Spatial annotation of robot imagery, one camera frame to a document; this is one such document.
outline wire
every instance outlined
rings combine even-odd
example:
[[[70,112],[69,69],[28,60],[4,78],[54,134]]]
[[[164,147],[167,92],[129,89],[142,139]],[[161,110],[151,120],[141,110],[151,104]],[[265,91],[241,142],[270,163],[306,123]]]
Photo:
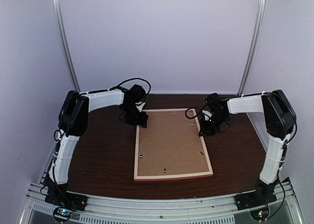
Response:
[[[59,187],[58,187],[58,184],[57,184],[57,182],[55,181],[54,166],[52,167],[52,176],[53,176],[54,184],[55,184],[56,188],[58,189],[59,193],[66,199],[66,201],[67,201],[68,203],[70,203],[69,200],[68,200],[68,198],[66,198],[66,196],[60,191],[60,189],[59,189]]]
[[[149,89],[148,89],[148,92],[145,94],[145,97],[151,92],[151,89],[152,89],[151,84],[147,80],[145,80],[143,78],[129,78],[129,79],[126,79],[126,80],[122,81],[121,83],[119,83],[117,86],[113,87],[113,89],[116,89],[116,88],[120,87],[122,84],[125,84],[126,82],[130,82],[130,81],[133,81],[133,80],[141,80],[141,81],[143,81],[143,82],[148,84]]]
[[[284,187],[283,187],[283,185],[282,185],[282,183],[281,183],[281,181],[280,181],[280,179],[279,179],[279,171],[278,171],[278,173],[277,173],[277,179],[278,179],[279,185],[280,185],[281,188],[283,189],[284,198],[283,198],[283,201],[281,202],[279,208],[278,208],[269,218],[267,218],[267,220],[271,219],[272,217],[274,217],[274,216],[278,213],[278,211],[279,211],[280,208],[283,206],[283,204],[284,204],[284,202],[285,202],[285,199],[286,199],[286,192],[285,192],[285,189],[284,189]]]
[[[186,109],[184,115],[185,115],[185,117],[187,117],[189,120],[195,119],[197,116],[199,116],[199,115],[202,113],[202,111],[206,108],[206,106],[208,106],[208,103],[205,104],[205,105],[202,107],[202,109],[199,109],[199,108],[197,108],[197,107],[190,107],[190,108]],[[193,109],[194,109],[194,110],[198,110],[199,112],[196,113],[196,115],[194,115],[194,116],[192,116],[192,117],[189,117],[189,116],[187,115],[187,112],[188,112],[189,110],[193,110]]]
[[[43,195],[43,196],[47,196],[45,194],[42,193],[43,189],[45,188],[46,186],[43,186],[41,189],[40,189],[40,193]]]
[[[229,123],[227,123],[226,121],[225,121],[225,124],[228,125],[228,128],[223,130],[223,131],[221,131],[220,133],[226,132],[231,127],[231,125]]]
[[[58,139],[55,137],[55,134],[56,134],[57,132],[60,134],[60,136],[59,136]],[[61,133],[61,130],[60,130],[60,129],[57,129],[57,130],[55,130],[54,133],[53,133],[53,139],[54,139],[56,142],[59,142],[59,141],[61,141],[60,138],[62,138],[64,134],[65,134],[65,132]]]

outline white wall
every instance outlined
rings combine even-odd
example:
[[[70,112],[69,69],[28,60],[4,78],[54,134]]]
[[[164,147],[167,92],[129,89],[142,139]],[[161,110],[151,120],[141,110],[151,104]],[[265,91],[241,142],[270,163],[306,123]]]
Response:
[[[52,0],[0,0],[0,223],[17,223],[71,81]]]
[[[314,220],[313,76],[314,0],[267,0],[245,92],[282,89],[296,112],[299,129],[281,177],[291,178],[308,224]],[[266,137],[263,115],[253,116]]]
[[[82,91],[130,77],[154,93],[236,93],[258,0],[61,0]]]

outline dark wooden table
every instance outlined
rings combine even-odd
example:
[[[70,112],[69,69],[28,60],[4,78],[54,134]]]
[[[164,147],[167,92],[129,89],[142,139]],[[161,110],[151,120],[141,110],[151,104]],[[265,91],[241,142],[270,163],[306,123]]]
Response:
[[[205,95],[149,95],[147,109],[202,107]],[[205,138],[214,175],[143,182],[133,180],[135,126],[120,121],[118,106],[89,114],[69,170],[68,190],[127,199],[200,198],[253,190],[265,151],[246,114],[231,115],[231,128]]]

